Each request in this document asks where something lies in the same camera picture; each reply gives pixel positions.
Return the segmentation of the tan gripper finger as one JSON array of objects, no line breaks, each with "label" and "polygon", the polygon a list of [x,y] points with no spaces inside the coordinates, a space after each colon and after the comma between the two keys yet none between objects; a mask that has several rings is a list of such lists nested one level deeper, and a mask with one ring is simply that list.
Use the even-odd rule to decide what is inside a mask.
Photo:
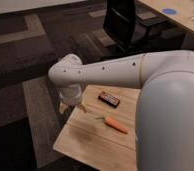
[{"label": "tan gripper finger", "polygon": [[60,102],[59,105],[59,113],[63,114],[65,112],[65,110],[68,108],[69,106],[63,102]]},{"label": "tan gripper finger", "polygon": [[86,110],[86,108],[85,108],[85,106],[84,106],[83,104],[78,104],[77,107],[78,107],[79,109],[81,109],[84,113],[87,112],[87,110]]}]

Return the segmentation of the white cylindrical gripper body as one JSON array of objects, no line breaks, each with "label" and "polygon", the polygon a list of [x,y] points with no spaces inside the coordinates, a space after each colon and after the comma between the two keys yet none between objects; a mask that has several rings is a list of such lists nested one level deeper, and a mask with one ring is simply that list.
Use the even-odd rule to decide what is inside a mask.
[{"label": "white cylindrical gripper body", "polygon": [[79,84],[61,87],[59,89],[59,96],[63,103],[70,106],[75,106],[82,101],[82,89]]}]

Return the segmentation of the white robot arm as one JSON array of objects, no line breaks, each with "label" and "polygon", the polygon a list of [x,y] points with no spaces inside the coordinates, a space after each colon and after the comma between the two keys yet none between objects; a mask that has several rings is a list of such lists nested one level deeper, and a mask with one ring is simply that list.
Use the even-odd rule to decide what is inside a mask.
[{"label": "white robot arm", "polygon": [[68,54],[48,71],[68,105],[83,85],[136,88],[138,171],[194,171],[194,51],[148,52],[83,64]]}]

